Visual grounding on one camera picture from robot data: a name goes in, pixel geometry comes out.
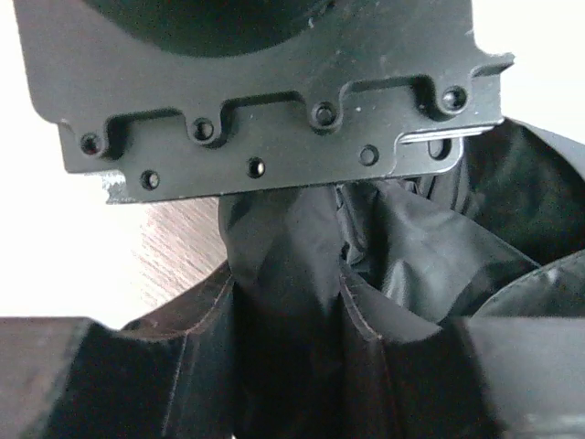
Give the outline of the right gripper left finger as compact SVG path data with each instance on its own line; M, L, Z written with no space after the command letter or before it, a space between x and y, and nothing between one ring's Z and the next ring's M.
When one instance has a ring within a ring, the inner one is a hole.
M4 438L229 438L233 282L209 278L121 330L1 321Z

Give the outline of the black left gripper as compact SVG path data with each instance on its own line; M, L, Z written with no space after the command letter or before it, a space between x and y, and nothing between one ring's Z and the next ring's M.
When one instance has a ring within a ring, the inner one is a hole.
M437 175L503 120L469 1L17 1L31 101L111 204Z

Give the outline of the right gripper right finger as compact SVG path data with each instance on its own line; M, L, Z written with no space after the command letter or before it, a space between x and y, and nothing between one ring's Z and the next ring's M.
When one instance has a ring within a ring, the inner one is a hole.
M341 272L345 438L581 438L584 323L444 326Z

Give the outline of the black folding umbrella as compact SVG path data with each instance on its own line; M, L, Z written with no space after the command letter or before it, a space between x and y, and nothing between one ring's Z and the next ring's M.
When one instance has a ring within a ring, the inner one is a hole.
M444 326L584 323L584 147L506 120L451 171L224 197L238 438L345 438L341 272Z

